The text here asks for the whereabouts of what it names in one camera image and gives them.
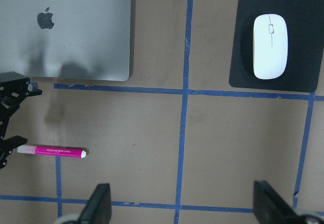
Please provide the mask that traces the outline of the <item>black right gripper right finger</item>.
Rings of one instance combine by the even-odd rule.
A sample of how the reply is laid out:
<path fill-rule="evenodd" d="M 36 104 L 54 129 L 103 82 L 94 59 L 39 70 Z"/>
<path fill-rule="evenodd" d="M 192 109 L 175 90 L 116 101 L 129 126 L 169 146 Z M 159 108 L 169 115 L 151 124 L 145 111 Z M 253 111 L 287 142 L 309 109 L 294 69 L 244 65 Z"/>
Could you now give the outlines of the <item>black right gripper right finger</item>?
<path fill-rule="evenodd" d="M 258 223 L 301 223 L 299 215 L 264 180 L 254 181 L 253 213 Z"/>

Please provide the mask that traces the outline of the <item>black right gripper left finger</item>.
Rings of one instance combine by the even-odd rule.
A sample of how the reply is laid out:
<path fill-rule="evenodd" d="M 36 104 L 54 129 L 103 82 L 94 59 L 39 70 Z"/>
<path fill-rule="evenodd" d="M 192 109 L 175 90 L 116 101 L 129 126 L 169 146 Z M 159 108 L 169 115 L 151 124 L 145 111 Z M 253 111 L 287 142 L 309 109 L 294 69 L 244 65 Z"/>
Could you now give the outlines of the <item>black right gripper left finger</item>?
<path fill-rule="evenodd" d="M 109 224 L 112 216 L 109 183 L 100 183 L 89 198 L 76 223 Z"/>

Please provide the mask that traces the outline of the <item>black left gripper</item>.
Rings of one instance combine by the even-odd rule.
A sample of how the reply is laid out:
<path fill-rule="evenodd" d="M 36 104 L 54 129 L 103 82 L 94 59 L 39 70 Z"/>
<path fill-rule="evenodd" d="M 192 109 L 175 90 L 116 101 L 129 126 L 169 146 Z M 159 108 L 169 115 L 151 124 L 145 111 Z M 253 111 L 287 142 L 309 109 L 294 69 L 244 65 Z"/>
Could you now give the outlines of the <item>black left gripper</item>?
<path fill-rule="evenodd" d="M 3 140 L 10 117 L 17 111 L 18 105 L 26 98 L 42 95 L 43 91 L 35 87 L 30 78 L 17 72 L 1 72 L 1 169 L 7 165 L 7 157 L 13 149 L 28 142 L 22 136 L 13 136 Z"/>

